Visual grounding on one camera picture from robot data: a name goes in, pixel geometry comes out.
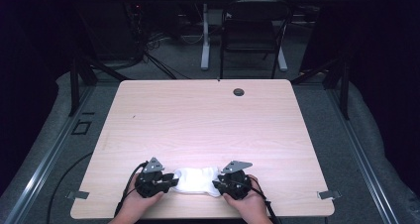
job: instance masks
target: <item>metal rail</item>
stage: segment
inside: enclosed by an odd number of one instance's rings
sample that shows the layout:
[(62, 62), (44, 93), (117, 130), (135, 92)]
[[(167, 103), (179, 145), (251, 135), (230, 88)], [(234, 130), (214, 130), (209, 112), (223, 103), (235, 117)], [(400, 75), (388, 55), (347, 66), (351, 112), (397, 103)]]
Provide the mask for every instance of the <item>metal rail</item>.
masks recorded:
[(32, 204), (37, 198), (41, 188), (49, 177), (50, 172), (53, 170), (53, 166), (57, 161), (61, 151), (64, 148), (64, 141), (68, 134), (71, 132), (71, 128), (78, 121), (78, 117), (81, 114), (83, 106), (87, 103), (88, 98), (92, 95), (94, 87), (86, 87), (80, 99), (80, 107), (75, 112), (74, 116), (69, 117), (62, 127), (55, 144), (46, 153), (37, 170), (35, 170), (31, 180), (28, 182), (22, 195), (16, 202), (12, 211), (6, 219), (5, 223), (24, 223), (25, 217), (31, 209)]
[(340, 118), (340, 121), (349, 136), (351, 141), (350, 150), (361, 170), (361, 173), (367, 184), (367, 188), (370, 191), (371, 197), (373, 198), (377, 210), (382, 217), (383, 223), (398, 224), (399, 222), (389, 204), (388, 199), (386, 198), (385, 192), (383, 191), (379, 180), (371, 168), (368, 157), (365, 154), (365, 151), (358, 139), (358, 136), (355, 133), (355, 130), (353, 129), (351, 121), (347, 120), (341, 113), (340, 107), (338, 105), (339, 98), (337, 94), (331, 89), (328, 89), (327, 95), (330, 98), (334, 110), (337, 113), (337, 116)]

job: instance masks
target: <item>table top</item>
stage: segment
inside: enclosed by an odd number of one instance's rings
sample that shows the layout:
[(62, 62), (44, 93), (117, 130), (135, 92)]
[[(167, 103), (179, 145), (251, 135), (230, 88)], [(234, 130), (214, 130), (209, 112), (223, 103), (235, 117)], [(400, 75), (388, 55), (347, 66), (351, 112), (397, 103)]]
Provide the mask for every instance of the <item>table top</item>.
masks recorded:
[[(244, 90), (236, 96), (236, 88)], [(254, 164), (277, 216), (328, 216), (327, 185), (291, 84), (281, 79), (130, 80), (115, 96), (80, 186), (73, 218), (112, 218), (134, 168), (151, 157), (177, 168)], [(240, 217), (223, 197), (169, 190), (144, 218)]]

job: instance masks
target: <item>cable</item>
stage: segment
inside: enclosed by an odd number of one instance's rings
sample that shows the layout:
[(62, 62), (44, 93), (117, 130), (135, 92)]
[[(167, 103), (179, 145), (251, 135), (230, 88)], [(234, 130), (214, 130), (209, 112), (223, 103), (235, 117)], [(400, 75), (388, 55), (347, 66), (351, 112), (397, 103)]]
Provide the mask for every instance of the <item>cable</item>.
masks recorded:
[(239, 185), (245, 186), (245, 187), (251, 189), (252, 191), (256, 192), (259, 196), (261, 196), (262, 199), (263, 199), (263, 202), (265, 203), (266, 208), (268, 209), (269, 215), (271, 216), (271, 219), (274, 222), (274, 224), (281, 224), (280, 219), (275, 215), (274, 211), (271, 208), (271, 202), (268, 201), (268, 199), (263, 194), (263, 189), (260, 187), (260, 184), (257, 182), (256, 179), (254, 179), (252, 177), (250, 177), (250, 179), (252, 179), (253, 181), (256, 182), (256, 184), (259, 186), (260, 190), (257, 190), (256, 188), (253, 188), (253, 187), (251, 187), (249, 185), (246, 185), (244, 183), (241, 183), (241, 182), (237, 182), (237, 181), (233, 181), (233, 180), (230, 180), (230, 182), (232, 182), (234, 184), (239, 184)]
[[(185, 39), (185, 38), (188, 38), (188, 37), (199, 37), (199, 38), (198, 38), (196, 41), (194, 41), (194, 42), (189, 42), (187, 39)], [(182, 40), (183, 40), (185, 43), (190, 44), (190, 45), (194, 45), (194, 44), (196, 44), (196, 43), (199, 43), (199, 42), (201, 41), (201, 39), (203, 39), (203, 37), (204, 37), (204, 35), (203, 35), (203, 34), (201, 34), (201, 35), (197, 35), (197, 36), (183, 36), (183, 35), (181, 35)]]
[(127, 181), (126, 188), (124, 188), (124, 191), (123, 191), (123, 196), (121, 197), (121, 200), (120, 200), (120, 202), (118, 203), (117, 208), (115, 209), (114, 217), (115, 217), (115, 216), (117, 216), (118, 212), (120, 212), (120, 209), (121, 209), (121, 207), (123, 206), (123, 203), (124, 203), (124, 200), (126, 199), (126, 197), (127, 197), (128, 195), (130, 195), (130, 193), (132, 193), (132, 192), (133, 192), (134, 190), (136, 190), (136, 188), (137, 188), (137, 187), (134, 187), (132, 190), (130, 190), (130, 191), (129, 191), (129, 188), (130, 188), (130, 183), (131, 183), (131, 181), (132, 181), (132, 179), (133, 179), (133, 176), (136, 174), (136, 172), (137, 172), (137, 170), (139, 170), (139, 168), (144, 168), (145, 166), (147, 166), (147, 165), (148, 165), (148, 163), (149, 163), (149, 162), (144, 162), (144, 163), (141, 163), (141, 164), (139, 164), (139, 165), (138, 165), (138, 166), (137, 166), (137, 167), (133, 170), (132, 174), (130, 175), (129, 180)]
[(190, 77), (182, 74), (181, 72), (177, 71), (176, 69), (170, 67), (169, 65), (159, 61), (157, 58), (155, 58), (154, 56), (150, 55), (149, 53), (145, 53), (145, 56), (152, 62), (154, 63), (157, 68), (159, 68), (161, 71), (163, 71), (167, 76), (169, 76), (171, 79), (176, 79), (176, 76), (171, 72), (174, 71), (175, 73), (181, 75), (184, 78), (187, 79), (191, 79)]
[[(200, 20), (201, 20), (201, 23), (204, 23), (204, 20), (203, 20), (203, 17), (201, 17), (201, 13), (200, 13), (200, 10), (198, 9), (198, 7), (197, 7), (197, 4), (194, 4), (194, 8), (195, 8), (195, 10), (197, 11), (197, 14), (198, 14), (198, 16), (200, 17)], [(185, 42), (185, 43), (187, 43), (187, 44), (190, 44), (190, 45), (193, 45), (193, 44), (196, 44), (196, 43), (198, 43), (198, 42), (200, 42), (201, 41), (201, 39), (204, 37), (204, 34), (201, 34), (199, 37), (199, 39), (198, 40), (196, 40), (195, 42), (189, 42), (189, 41), (187, 41), (185, 38), (186, 38), (187, 36), (181, 36), (181, 38), (182, 38), (182, 40)]]
[(93, 152), (88, 153), (86, 155), (84, 155), (82, 158), (80, 158), (77, 162), (75, 162), (70, 168), (68, 168), (65, 173), (61, 176), (61, 178), (58, 181), (58, 184), (56, 185), (55, 189), (52, 192), (52, 197), (50, 199), (50, 203), (49, 203), (49, 208), (48, 208), (48, 213), (47, 213), (47, 224), (50, 223), (50, 219), (51, 219), (51, 212), (52, 212), (52, 207), (53, 207), (53, 198), (55, 197), (55, 193), (59, 188), (59, 185), (61, 184), (61, 182), (64, 180), (64, 178), (67, 176), (67, 174), (77, 165), (79, 164), (81, 161), (83, 161), (84, 159), (86, 159), (89, 156), (92, 156)]

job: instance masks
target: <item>white towel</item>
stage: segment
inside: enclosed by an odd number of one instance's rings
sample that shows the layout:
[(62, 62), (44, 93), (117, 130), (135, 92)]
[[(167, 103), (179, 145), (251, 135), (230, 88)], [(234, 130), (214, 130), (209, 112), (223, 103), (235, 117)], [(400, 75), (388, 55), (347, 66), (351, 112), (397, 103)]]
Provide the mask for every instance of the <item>white towel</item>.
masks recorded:
[(219, 190), (214, 187), (213, 180), (218, 180), (219, 169), (210, 168), (178, 168), (174, 171), (174, 178), (179, 178), (178, 185), (173, 189), (183, 193), (208, 193), (211, 196), (220, 196)]

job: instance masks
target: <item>hand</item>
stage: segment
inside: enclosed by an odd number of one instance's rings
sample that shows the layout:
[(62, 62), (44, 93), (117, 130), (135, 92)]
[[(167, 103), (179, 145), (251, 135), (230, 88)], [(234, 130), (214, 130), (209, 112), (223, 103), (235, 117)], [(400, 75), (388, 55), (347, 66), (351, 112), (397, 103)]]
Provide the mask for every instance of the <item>hand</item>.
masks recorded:
[[(250, 174), (248, 174), (248, 176), (251, 178), (251, 186), (256, 190), (261, 191), (259, 185), (255, 182), (257, 178)], [(235, 200), (227, 193), (223, 193), (223, 197), (229, 205), (235, 207), (239, 211), (241, 217), (248, 224), (271, 224), (271, 221), (266, 215), (266, 206), (263, 202), (263, 198), (255, 191), (250, 190), (248, 195), (242, 200)]]
[[(135, 189), (136, 173), (130, 183), (129, 191)], [(145, 212), (163, 197), (163, 192), (157, 193), (153, 197), (143, 198), (135, 190), (132, 191), (124, 200), (123, 206), (117, 216), (110, 224), (134, 224)]]

